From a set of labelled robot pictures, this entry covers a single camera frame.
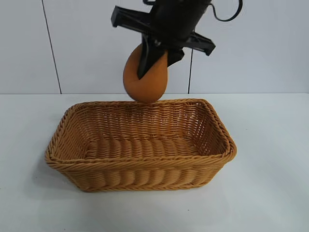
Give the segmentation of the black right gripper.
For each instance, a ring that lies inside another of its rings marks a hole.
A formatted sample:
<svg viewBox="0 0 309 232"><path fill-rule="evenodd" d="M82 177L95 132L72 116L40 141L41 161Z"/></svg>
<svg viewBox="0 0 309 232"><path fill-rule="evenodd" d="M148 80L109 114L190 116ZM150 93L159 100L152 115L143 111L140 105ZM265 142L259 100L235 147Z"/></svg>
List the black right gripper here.
<svg viewBox="0 0 309 232"><path fill-rule="evenodd" d="M182 60L183 47L207 56L212 53L215 49L212 40L194 32L210 3L209 0L144 0L143 4L151 6L148 13L115 6L111 16L113 27L121 26L150 35L141 39L137 70L140 80L166 50L167 67Z"/></svg>

